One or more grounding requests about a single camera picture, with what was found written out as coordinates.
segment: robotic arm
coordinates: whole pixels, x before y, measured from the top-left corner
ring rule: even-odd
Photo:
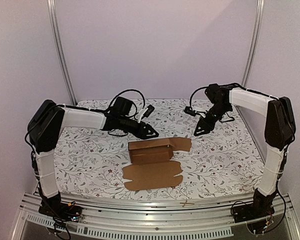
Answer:
[[[267,154],[261,182],[254,192],[252,205],[236,206],[232,214],[236,223],[273,214],[272,202],[277,194],[277,183],[287,161],[288,146],[295,139],[296,125],[290,99],[247,90],[237,83],[221,86],[210,84],[205,94],[213,104],[208,112],[194,110],[191,100],[190,106],[184,110],[192,116],[200,115],[195,136],[210,133],[216,122],[233,110],[232,105],[250,109],[266,118],[264,137]]]
[[[54,167],[54,151],[58,139],[66,127],[93,128],[102,131],[122,130],[137,138],[146,140],[159,134],[141,118],[148,117],[154,110],[149,105],[142,110],[138,121],[128,114],[134,103],[123,97],[117,97],[113,106],[107,110],[87,109],[75,106],[56,105],[46,100],[36,112],[27,130],[32,147],[32,167],[39,182],[42,198],[39,212],[61,221],[78,221],[82,209],[73,203],[61,203],[57,188]]]

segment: wall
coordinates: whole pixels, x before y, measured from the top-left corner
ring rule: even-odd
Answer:
[[[0,240],[35,179],[26,127],[45,99],[69,103],[45,0],[0,0]]]
[[[128,88],[146,98],[189,98],[209,83],[241,81],[256,7],[247,0],[56,1],[77,98],[111,99]]]
[[[289,148],[279,188],[289,193],[300,222],[300,0],[266,1],[248,88],[292,101],[296,141]],[[245,117],[265,152],[265,120],[247,111]]]

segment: vent grille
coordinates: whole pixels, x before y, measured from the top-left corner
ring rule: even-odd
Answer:
[[[51,218],[33,213],[28,213],[27,220],[50,228],[53,228],[54,225],[54,221]],[[212,240],[233,236],[231,227],[192,233],[123,233],[78,225],[76,232],[71,230],[70,232],[103,240]]]

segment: open cardboard box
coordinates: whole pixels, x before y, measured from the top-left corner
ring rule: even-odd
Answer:
[[[123,178],[132,180],[124,183],[131,191],[175,187],[183,176],[181,164],[171,161],[173,151],[187,151],[191,139],[169,137],[129,142],[131,165],[123,168]]]

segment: floral tablecloth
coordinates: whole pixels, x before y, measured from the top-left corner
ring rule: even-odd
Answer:
[[[109,100],[86,100],[79,107],[105,109]],[[135,100],[140,109],[141,100]],[[187,99],[149,99],[155,107],[149,123],[160,138],[192,139],[190,152],[174,152],[181,162],[183,182],[176,187],[129,191],[122,168],[130,164],[128,142],[138,139],[109,135],[89,128],[65,128],[54,153],[55,177],[61,192],[84,197],[134,199],[144,201],[183,200],[220,197],[253,192],[263,174],[263,163],[252,138],[236,109],[235,121],[217,122],[213,132],[193,136],[199,116],[184,113]],[[205,110],[207,100],[195,100]]]

